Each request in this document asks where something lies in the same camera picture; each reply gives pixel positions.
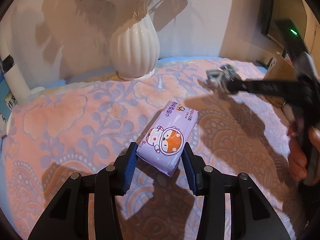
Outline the person's right hand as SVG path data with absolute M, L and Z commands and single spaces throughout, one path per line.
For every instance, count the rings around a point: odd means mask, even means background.
M 301 149 L 296 138 L 296 124 L 292 123 L 287 131 L 287 136 L 290 137 L 288 156 L 290 176 L 293 180 L 299 182 L 307 178 L 308 172 L 306 169 L 307 158 L 303 150 Z M 310 127 L 309 139 L 313 146 L 319 151 L 319 130 Z

